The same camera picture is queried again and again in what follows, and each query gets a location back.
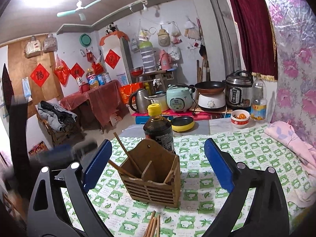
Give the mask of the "steel electric kettle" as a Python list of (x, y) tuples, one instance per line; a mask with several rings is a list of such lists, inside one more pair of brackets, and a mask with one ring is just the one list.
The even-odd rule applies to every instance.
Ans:
[[(135, 105), (134, 107), (132, 105), (132, 100), (135, 99)], [(151, 101), (148, 98), (148, 92), (146, 89), (141, 88), (132, 93), (129, 97), (129, 106), (132, 111), (140, 114), (145, 114), (148, 112), (148, 106), (151, 105)]]

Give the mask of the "red white bowl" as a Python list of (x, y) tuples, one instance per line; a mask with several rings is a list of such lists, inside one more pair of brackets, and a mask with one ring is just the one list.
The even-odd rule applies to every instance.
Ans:
[(230, 121), (235, 128), (245, 128), (250, 123), (250, 113), (246, 110), (234, 110)]

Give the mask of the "silver black pressure cooker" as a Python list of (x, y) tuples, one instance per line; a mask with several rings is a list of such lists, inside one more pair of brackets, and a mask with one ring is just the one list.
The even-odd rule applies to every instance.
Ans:
[(226, 76), (226, 104), (232, 108), (248, 109), (251, 106), (253, 76), (238, 70)]

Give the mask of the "white refrigerator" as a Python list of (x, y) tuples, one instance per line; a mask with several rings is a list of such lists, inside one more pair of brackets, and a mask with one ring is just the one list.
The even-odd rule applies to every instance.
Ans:
[(133, 62), (129, 40), (124, 32), (114, 31), (101, 37), (99, 41), (106, 71), (111, 80), (118, 80), (121, 86), (132, 83), (130, 70), (133, 69)]

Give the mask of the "red diamond paper door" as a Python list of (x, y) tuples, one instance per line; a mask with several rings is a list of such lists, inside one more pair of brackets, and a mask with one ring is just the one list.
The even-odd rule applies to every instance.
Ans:
[(31, 79), (39, 86), (42, 87), (48, 79), (50, 73), (42, 64), (38, 64), (34, 71), (31, 73)]

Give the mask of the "white induction cooker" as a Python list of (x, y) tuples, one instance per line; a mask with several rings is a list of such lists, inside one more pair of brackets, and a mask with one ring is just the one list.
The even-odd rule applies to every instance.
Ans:
[(224, 92), (218, 94), (200, 94), (198, 98), (198, 106), (203, 110), (217, 110), (226, 106)]

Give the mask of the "green white patterned tablecloth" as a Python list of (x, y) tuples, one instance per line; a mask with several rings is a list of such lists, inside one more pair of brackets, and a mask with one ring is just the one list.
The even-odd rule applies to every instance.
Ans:
[(175, 147), (181, 170), (176, 208), (131, 199), (117, 171), (110, 165), (105, 167), (88, 197), (114, 236), (143, 236), (152, 212), (161, 217), (161, 236), (202, 236), (232, 188), (232, 172), (220, 157), (221, 151), (255, 170), (273, 167), (287, 200), (290, 227), (299, 224), (303, 209), (295, 194), (306, 194), (310, 182), (297, 156), (267, 136), (263, 127), (207, 137), (177, 137)]

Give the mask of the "chair with grey clothes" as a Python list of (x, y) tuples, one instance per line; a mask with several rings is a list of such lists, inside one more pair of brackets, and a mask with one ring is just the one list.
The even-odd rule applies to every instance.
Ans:
[(63, 143), (71, 135), (83, 137), (77, 114), (64, 109), (59, 103), (41, 101), (36, 110), (36, 116), (50, 135), (53, 147)]

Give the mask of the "red covered side table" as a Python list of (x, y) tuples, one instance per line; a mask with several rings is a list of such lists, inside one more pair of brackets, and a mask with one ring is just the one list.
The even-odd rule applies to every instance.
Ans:
[(120, 87), (118, 80), (112, 80), (84, 93), (77, 92), (66, 96), (59, 103), (64, 109), (73, 111), (84, 102), (88, 102), (94, 117), (99, 122), (99, 129), (103, 133), (113, 113), (118, 113), (121, 118), (130, 114), (120, 96)]

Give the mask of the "yellow small pan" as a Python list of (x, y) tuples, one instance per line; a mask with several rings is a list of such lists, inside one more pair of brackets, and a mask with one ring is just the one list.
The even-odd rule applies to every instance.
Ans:
[(172, 130), (177, 133), (191, 130), (194, 124), (194, 118), (191, 116), (180, 116), (171, 120)]

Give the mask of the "mint green rice cooker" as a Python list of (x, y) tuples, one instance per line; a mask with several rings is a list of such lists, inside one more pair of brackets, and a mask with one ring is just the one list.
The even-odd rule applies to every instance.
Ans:
[(193, 85), (169, 85), (166, 89), (166, 101), (173, 112), (186, 112), (193, 104)]

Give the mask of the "ceiling fan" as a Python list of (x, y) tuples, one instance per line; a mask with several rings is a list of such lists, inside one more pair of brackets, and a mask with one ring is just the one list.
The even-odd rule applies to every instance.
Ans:
[(84, 10), (90, 8), (91, 6), (93, 6), (93, 5), (95, 5), (95, 4), (99, 3), (99, 2), (101, 2), (101, 0), (95, 0), (95, 1), (93, 1), (91, 3), (89, 3), (88, 5), (83, 6), (82, 0), (78, 0), (77, 3), (76, 3), (76, 8), (74, 10), (58, 12), (56, 14), (56, 16), (58, 18), (61, 18), (61, 17), (69, 16), (69, 15), (72, 15), (72, 14), (77, 14), (81, 21), (85, 21), (86, 20), (86, 16), (84, 14)]

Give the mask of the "dark soy sauce bottle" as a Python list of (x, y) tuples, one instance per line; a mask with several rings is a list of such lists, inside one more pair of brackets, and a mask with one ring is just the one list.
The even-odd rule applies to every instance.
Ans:
[(169, 152), (174, 153), (174, 138), (171, 122), (162, 116), (161, 106), (157, 103), (148, 106), (149, 119), (143, 126), (145, 137), (154, 140)]

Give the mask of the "stacked grey steamer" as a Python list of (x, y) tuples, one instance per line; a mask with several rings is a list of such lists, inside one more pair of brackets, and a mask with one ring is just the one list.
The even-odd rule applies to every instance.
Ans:
[(153, 45), (150, 41), (142, 41), (139, 44), (141, 59), (145, 73), (156, 71), (156, 62)]

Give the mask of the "dark red curtain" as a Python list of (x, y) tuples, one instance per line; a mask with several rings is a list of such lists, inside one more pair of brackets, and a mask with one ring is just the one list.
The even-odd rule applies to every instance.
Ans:
[(276, 40), (265, 0), (230, 0), (230, 4), (246, 71), (270, 82), (277, 81)]

